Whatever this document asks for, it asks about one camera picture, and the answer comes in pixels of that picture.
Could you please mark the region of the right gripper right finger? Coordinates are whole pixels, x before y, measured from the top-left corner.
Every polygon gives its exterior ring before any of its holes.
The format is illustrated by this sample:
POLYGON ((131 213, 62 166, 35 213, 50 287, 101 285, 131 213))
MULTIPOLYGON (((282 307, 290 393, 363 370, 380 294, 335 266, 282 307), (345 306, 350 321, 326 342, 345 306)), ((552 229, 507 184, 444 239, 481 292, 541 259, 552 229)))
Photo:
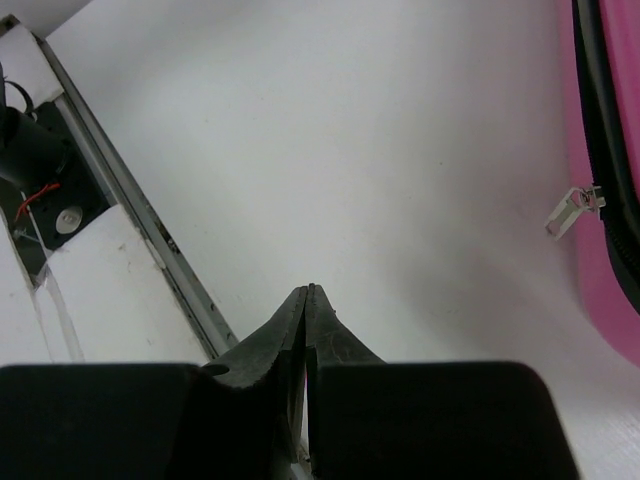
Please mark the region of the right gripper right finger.
POLYGON ((308 452, 313 473, 321 472, 320 460, 320 371, 323 367, 383 365, 338 318, 321 285, 310 284, 304 306, 306 334, 308 452))

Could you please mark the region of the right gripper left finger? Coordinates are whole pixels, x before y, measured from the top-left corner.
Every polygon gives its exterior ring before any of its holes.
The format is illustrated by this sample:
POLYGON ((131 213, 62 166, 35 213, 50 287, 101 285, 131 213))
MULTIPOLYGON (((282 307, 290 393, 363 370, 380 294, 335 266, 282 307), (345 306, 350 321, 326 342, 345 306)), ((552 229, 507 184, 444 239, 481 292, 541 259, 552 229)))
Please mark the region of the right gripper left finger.
POLYGON ((225 366, 214 377, 238 429, 277 445, 297 458, 305 382, 306 288, 295 288, 272 317, 234 348, 206 366, 225 366))

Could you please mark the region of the pink kids suitcase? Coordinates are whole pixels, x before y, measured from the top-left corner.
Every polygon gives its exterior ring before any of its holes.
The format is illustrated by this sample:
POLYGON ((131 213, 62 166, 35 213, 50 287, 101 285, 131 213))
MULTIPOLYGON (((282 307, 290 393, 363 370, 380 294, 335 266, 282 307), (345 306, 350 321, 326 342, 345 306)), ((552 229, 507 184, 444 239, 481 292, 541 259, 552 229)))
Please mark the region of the pink kids suitcase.
POLYGON ((571 186, 545 228, 572 234, 591 323, 639 362, 639 4, 559 1, 571 186))

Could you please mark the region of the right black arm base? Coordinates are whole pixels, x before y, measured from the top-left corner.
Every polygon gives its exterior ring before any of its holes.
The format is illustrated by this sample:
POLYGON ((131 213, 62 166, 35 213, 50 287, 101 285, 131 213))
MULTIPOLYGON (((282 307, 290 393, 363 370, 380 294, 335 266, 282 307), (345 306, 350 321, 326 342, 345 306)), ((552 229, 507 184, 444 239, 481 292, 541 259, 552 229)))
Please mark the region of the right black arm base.
POLYGON ((59 187, 29 204, 44 246, 55 251, 110 208, 69 126, 52 102, 36 109, 37 124, 65 144, 67 159, 50 184, 59 187))

